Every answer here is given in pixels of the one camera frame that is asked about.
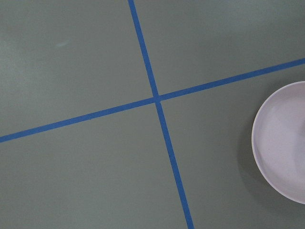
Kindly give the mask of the pink plate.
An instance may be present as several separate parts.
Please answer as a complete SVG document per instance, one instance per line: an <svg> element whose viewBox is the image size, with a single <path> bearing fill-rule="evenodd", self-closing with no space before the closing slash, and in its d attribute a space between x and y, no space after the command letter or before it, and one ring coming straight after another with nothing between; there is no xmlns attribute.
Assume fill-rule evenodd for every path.
<svg viewBox="0 0 305 229"><path fill-rule="evenodd" d="M288 84L259 108L251 133L255 162L281 195L305 202L305 83Z"/></svg>

